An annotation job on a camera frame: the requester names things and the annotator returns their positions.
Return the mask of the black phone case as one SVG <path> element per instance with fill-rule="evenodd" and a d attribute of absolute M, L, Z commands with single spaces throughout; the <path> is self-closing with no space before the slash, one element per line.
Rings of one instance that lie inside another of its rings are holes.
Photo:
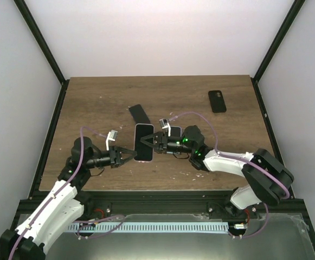
<path fill-rule="evenodd" d="M 213 113 L 225 113 L 227 111 L 223 94 L 220 90 L 208 91 L 208 98 Z"/>

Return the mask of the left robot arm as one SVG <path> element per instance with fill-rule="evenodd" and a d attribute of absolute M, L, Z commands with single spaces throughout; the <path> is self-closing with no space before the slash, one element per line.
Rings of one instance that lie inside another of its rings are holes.
<path fill-rule="evenodd" d="M 99 150 L 86 136 L 74 141 L 71 155 L 53 188 L 35 211 L 16 229 L 0 237 L 0 259 L 45 259 L 67 227 L 94 214 L 94 202 L 82 190 L 93 168 L 117 168 L 136 156 L 118 146 Z"/>

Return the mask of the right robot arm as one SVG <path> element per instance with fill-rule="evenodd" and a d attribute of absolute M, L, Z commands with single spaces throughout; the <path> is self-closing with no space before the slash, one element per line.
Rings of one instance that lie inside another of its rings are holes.
<path fill-rule="evenodd" d="M 294 181 L 292 173 L 269 151 L 255 153 L 221 152 L 205 144 L 205 137 L 196 126 L 188 126 L 180 137 L 160 131 L 141 137 L 141 142 L 157 153 L 187 153 L 189 162 L 200 171 L 224 172 L 243 177 L 244 187 L 236 188 L 225 203 L 225 213 L 237 218 L 249 206 L 264 203 L 277 206 L 290 198 L 289 188 Z"/>

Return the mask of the blue-edged black phone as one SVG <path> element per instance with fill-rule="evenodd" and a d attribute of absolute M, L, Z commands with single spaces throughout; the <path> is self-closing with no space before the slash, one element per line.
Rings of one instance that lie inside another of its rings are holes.
<path fill-rule="evenodd" d="M 136 124 L 150 124 L 150 119 L 145 113 L 143 107 L 141 104 L 137 104 L 134 106 L 131 106 L 129 109 L 129 112 L 131 113 L 131 116 L 133 117 L 133 120 Z"/>

